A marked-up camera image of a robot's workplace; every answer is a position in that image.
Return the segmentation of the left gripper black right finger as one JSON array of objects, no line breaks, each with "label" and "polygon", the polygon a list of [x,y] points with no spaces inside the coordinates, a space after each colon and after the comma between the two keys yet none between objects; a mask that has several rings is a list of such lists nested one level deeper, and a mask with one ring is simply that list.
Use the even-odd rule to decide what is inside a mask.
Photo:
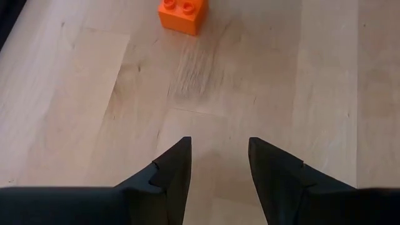
[{"label": "left gripper black right finger", "polygon": [[399,224],[399,189],[357,189],[258,137],[248,146],[268,224]]}]

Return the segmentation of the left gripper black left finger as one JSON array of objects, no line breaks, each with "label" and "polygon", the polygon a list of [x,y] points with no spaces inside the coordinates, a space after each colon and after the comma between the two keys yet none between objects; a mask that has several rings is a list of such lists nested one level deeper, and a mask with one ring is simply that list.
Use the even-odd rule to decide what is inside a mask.
[{"label": "left gripper black left finger", "polygon": [[191,137],[114,187],[3,187],[1,224],[182,224]]}]

